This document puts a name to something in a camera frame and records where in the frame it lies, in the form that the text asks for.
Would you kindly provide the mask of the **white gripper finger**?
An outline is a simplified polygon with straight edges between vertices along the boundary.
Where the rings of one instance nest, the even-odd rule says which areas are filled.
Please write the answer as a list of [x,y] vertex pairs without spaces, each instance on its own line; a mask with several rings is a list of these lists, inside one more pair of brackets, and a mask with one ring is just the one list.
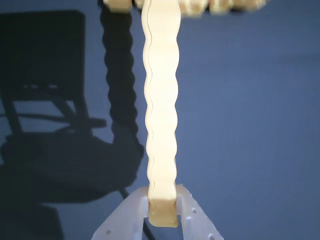
[[223,240],[212,221],[182,184],[176,185],[176,193],[176,209],[181,220],[183,239]]
[[92,240],[141,240],[148,211],[148,187],[140,187],[101,224]]

